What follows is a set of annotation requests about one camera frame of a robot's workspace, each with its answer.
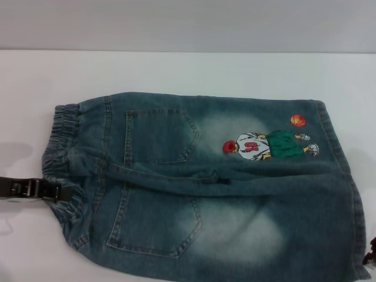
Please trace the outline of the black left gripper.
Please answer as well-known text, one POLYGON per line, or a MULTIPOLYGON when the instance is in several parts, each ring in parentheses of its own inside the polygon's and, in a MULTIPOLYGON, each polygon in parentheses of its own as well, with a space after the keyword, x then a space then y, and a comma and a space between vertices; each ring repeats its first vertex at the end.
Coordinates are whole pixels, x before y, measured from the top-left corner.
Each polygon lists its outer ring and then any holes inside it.
POLYGON ((63 187, 60 183, 51 183, 41 179, 15 179, 0 177, 0 200, 23 203, 41 200, 53 202, 69 202, 72 198, 72 189, 63 187))

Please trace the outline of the blue denim shorts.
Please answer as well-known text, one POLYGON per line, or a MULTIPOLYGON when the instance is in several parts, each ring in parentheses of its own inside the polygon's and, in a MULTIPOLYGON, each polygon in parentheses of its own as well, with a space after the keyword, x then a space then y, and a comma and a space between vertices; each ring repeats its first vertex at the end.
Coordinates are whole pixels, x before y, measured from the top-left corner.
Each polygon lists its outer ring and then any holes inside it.
POLYGON ((325 104, 128 92, 55 108, 43 177, 90 261, 176 282, 356 282, 365 218, 325 104))

